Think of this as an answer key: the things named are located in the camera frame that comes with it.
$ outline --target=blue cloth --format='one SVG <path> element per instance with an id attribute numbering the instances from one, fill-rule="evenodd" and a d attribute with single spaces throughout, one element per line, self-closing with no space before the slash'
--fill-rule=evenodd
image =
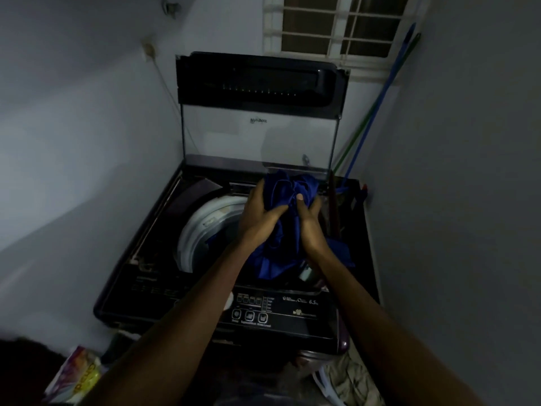
<path id="1" fill-rule="evenodd" d="M 263 187 L 263 204 L 270 211 L 280 205 L 289 205 L 280 217 L 273 233 L 248 258 L 259 279 L 274 279 L 290 268 L 299 266 L 306 254 L 300 239 L 300 218 L 297 212 L 297 194 L 302 194 L 309 207 L 318 193 L 319 183 L 311 175 L 289 177 L 286 172 L 267 174 Z"/>

